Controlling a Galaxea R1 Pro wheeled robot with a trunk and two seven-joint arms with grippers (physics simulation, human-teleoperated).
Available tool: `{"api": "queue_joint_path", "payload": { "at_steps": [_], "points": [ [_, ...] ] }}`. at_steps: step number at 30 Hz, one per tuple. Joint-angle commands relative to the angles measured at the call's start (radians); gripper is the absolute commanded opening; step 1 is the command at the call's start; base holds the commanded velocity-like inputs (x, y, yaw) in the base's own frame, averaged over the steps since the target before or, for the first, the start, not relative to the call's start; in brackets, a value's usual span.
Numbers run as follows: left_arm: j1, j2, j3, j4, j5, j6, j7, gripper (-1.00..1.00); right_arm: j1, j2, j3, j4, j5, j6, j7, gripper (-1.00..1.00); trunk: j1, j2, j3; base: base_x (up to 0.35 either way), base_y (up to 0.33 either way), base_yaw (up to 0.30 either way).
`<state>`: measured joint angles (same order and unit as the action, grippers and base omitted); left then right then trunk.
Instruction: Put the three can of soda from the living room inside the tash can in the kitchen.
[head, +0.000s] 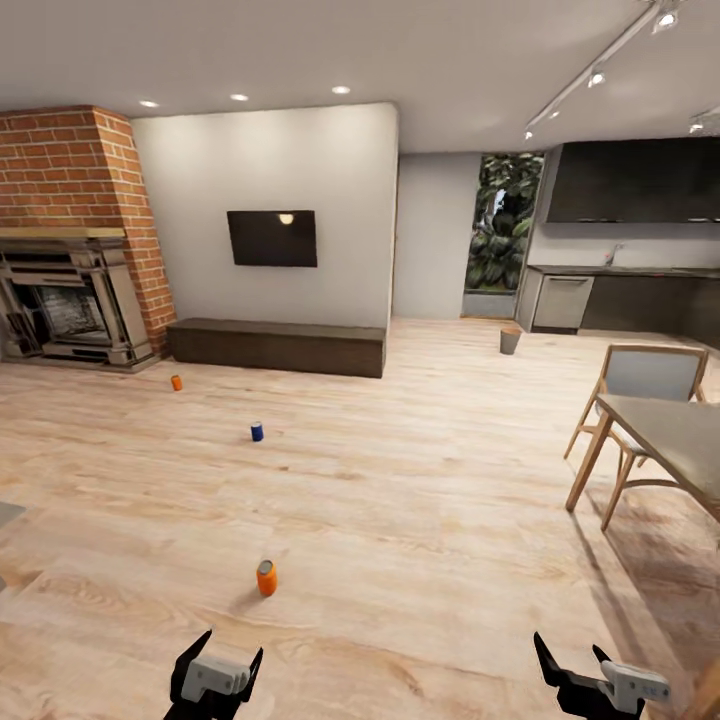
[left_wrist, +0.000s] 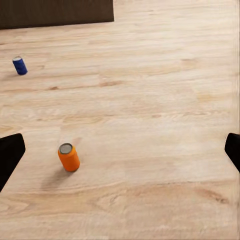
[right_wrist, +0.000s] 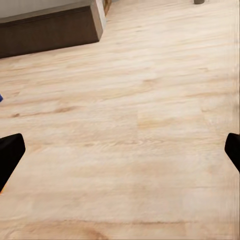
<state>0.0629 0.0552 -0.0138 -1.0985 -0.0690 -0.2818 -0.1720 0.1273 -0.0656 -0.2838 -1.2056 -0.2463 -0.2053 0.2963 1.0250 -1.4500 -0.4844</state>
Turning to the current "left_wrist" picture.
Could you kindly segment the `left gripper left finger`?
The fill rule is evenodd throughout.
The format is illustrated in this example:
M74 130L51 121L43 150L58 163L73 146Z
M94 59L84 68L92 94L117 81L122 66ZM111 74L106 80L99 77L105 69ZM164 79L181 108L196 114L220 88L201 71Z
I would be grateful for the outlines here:
M21 133L0 138L0 192L25 152L25 142Z

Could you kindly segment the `can of soda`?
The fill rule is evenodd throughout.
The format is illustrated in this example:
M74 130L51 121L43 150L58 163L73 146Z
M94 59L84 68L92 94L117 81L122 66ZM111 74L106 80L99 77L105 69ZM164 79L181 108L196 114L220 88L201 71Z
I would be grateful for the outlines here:
M76 148L70 143L64 143L59 147L58 156L65 171L74 172L80 167L80 160Z
M25 65L22 57L20 57L20 56L14 57L12 59L12 62L13 62L14 66L17 70L17 73L19 75L23 76L23 75L26 75L28 73L28 70L26 68L26 65Z

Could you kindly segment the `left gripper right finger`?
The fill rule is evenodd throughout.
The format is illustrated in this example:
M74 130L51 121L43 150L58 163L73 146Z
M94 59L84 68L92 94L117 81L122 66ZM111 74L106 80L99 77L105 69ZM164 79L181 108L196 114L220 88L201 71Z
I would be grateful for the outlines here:
M229 133L224 150L240 172L240 134Z

